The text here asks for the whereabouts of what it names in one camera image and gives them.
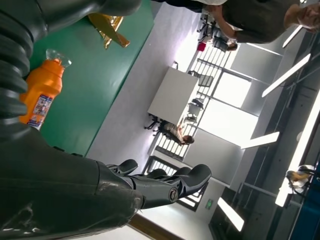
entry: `exit sign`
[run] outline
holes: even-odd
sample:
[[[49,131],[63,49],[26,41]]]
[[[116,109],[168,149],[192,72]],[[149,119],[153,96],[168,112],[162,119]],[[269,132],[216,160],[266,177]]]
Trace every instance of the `exit sign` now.
[[[205,205],[205,208],[208,209],[208,210],[210,210],[212,206],[212,203],[214,203],[213,200],[211,200],[211,199],[208,200],[207,205]]]

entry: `robotic hand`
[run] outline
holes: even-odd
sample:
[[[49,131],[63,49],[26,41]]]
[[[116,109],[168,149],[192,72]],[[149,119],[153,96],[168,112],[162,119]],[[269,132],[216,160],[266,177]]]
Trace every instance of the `robotic hand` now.
[[[123,226],[137,210],[172,204],[204,186],[205,165],[174,176],[128,175],[119,166],[50,147],[19,122],[34,42],[91,13],[126,16],[141,0],[0,1],[0,239],[63,239]]]

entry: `green table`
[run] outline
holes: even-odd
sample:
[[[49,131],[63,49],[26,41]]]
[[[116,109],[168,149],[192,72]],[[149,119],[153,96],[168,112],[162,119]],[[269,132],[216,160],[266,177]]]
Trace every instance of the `green table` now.
[[[63,87],[51,105],[41,132],[51,146],[85,155],[154,24],[149,0],[125,17],[118,32],[131,44],[103,48],[102,37],[88,17],[37,42],[31,69],[40,66],[46,49],[72,61]]]

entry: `gold foil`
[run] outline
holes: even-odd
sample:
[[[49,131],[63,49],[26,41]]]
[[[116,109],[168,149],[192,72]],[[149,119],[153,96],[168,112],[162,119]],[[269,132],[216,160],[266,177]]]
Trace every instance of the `gold foil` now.
[[[130,41],[117,33],[124,19],[123,16],[108,16],[93,13],[88,15],[88,18],[103,38],[105,49],[107,49],[112,40],[123,48],[126,48],[130,44]]]

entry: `floor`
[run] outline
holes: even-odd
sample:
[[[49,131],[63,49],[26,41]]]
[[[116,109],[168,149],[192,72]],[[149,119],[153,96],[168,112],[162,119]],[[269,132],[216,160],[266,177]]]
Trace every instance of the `floor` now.
[[[164,3],[87,156],[106,164],[135,159],[139,164],[136,172],[141,172],[154,139],[152,131],[143,129],[149,120],[147,110],[168,66],[174,60],[184,59],[179,63],[183,70],[191,61],[198,38],[193,33],[196,32],[199,18],[198,14],[185,8]]]

